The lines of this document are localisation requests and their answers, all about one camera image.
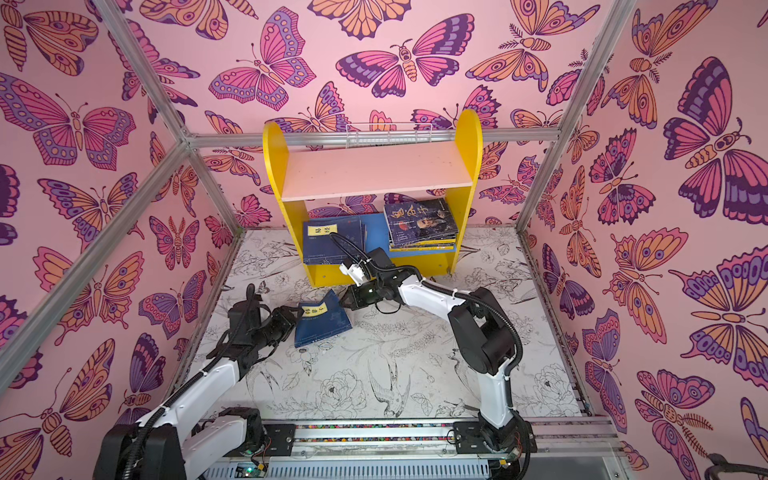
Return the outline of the dark blue portrait book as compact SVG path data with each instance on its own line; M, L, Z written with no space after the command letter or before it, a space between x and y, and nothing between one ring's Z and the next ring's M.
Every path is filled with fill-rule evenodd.
M384 215L394 247L454 240L459 232L447 202L441 198L386 204Z

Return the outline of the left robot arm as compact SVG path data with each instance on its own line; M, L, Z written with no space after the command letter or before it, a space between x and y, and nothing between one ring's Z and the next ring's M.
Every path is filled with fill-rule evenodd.
M260 295L236 303L207 364L158 407L108 431L94 478L197 479L230 452L264 453L269 439L257 408L227 407L210 423L203 418L289 339L302 315L299 307L271 309Z

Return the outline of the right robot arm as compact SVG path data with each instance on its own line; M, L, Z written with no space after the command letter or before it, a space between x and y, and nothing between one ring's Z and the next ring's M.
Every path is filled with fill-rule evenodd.
M493 452L533 451L532 428L513 406L511 373L523 359L522 340L493 293L450 289L414 266L394 265L383 250L344 260L339 270L353 281L341 305L358 310L391 300L445 320L458 352L477 376L479 434Z

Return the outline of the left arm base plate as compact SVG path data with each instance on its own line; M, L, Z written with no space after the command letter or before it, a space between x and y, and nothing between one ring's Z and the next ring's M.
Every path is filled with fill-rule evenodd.
M264 425L263 445L258 452L263 457L290 457L295 443L297 425L267 423Z

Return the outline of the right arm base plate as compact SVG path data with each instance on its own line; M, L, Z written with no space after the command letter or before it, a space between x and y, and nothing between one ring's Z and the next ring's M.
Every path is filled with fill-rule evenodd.
M500 428L482 419L458 421L453 423L452 430L453 442L459 454L493 453L519 456L523 453L538 452L531 424L524 420L513 418Z

